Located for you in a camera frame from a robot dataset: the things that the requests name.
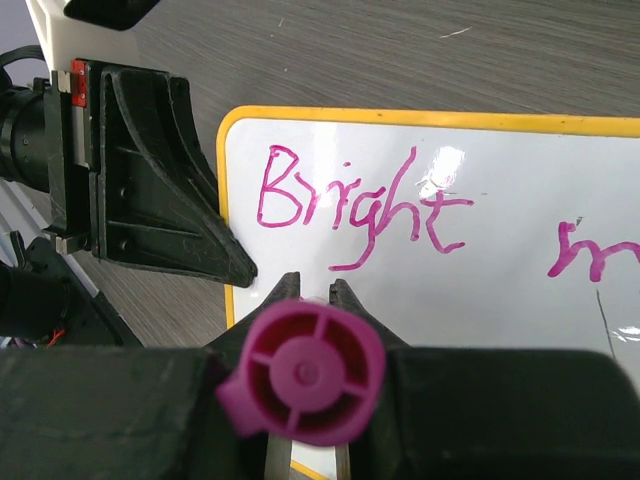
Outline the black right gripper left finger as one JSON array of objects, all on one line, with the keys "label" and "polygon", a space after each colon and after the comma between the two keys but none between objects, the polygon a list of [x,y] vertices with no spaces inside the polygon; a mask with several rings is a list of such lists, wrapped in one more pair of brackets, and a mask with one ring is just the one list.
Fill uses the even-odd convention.
[{"label": "black right gripper left finger", "polygon": [[207,348],[58,347],[1,356],[5,479],[286,479],[289,440],[237,436],[215,388],[246,317]]}]

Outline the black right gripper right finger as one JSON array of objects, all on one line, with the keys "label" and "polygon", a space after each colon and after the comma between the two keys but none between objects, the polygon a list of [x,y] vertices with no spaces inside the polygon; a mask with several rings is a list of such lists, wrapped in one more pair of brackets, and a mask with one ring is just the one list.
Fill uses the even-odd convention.
[{"label": "black right gripper right finger", "polygon": [[635,479],[639,397],[611,356],[411,346],[368,317],[387,369],[341,479]]}]

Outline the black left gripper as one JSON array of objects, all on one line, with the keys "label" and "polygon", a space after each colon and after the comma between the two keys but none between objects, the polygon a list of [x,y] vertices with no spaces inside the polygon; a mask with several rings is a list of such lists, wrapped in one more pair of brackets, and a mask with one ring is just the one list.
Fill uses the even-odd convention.
[{"label": "black left gripper", "polygon": [[56,250],[250,286],[257,266],[221,217],[188,80],[104,66],[74,59],[43,96]]}]

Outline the pink capped marker pen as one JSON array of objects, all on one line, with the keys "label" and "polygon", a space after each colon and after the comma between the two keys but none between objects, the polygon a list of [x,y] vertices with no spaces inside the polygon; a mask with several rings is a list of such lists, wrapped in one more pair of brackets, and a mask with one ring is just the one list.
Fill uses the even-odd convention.
[{"label": "pink capped marker pen", "polygon": [[313,479],[350,478],[350,442],[366,429],[386,370],[381,335],[364,317],[299,297],[239,319],[242,342],[216,396],[240,437],[293,442],[294,468]]}]

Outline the yellow framed whiteboard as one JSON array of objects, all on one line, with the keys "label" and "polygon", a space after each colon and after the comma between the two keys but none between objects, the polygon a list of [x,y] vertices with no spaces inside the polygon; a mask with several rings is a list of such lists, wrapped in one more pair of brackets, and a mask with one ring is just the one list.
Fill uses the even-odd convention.
[{"label": "yellow framed whiteboard", "polygon": [[240,107],[217,155],[239,319],[299,297],[411,346],[602,353],[639,397],[636,119]]}]

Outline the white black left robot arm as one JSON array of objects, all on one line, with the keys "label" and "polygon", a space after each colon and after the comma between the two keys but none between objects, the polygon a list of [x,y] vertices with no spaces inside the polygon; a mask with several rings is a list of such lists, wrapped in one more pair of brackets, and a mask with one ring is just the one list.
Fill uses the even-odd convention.
[{"label": "white black left robot arm", "polygon": [[186,79],[85,59],[29,87],[3,75],[2,346],[138,344],[78,252],[251,285],[218,194]]}]

